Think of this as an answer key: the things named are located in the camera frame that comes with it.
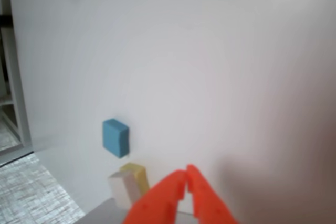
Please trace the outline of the plain orange gripper finger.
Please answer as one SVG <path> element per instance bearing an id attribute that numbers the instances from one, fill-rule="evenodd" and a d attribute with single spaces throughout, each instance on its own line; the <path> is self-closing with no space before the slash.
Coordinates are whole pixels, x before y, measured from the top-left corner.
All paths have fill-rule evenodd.
<path id="1" fill-rule="evenodd" d="M 193 198 L 194 217 L 198 219 L 199 223 L 238 223 L 196 166 L 187 165 L 186 173 L 187 190 Z"/>

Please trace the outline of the orange gripper finger with cartoon sticker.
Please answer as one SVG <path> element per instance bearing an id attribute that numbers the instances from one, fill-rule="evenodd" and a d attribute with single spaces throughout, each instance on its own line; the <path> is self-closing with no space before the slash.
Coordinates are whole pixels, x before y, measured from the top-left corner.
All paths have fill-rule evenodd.
<path id="1" fill-rule="evenodd" d="M 175 223 L 179 201 L 184 199 L 186 182 L 186 171 L 170 173 L 133 205 L 123 223 Z"/>

